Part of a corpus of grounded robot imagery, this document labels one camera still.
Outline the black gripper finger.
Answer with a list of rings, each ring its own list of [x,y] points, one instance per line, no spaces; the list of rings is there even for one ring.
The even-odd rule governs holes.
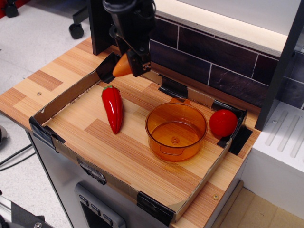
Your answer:
[[[151,55],[149,52],[140,56],[130,49],[126,52],[126,55],[131,72],[135,77],[143,75],[151,70]]]

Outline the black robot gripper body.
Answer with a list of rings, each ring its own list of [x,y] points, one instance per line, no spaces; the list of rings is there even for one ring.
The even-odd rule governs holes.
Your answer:
[[[155,27],[153,0],[110,0],[110,13],[117,35],[138,55],[149,51],[149,34]]]

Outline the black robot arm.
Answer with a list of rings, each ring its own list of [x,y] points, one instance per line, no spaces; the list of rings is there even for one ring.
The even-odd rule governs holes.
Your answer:
[[[155,27],[153,0],[104,0],[103,7],[112,17],[109,35],[122,54],[113,76],[139,76],[151,70],[150,33]]]

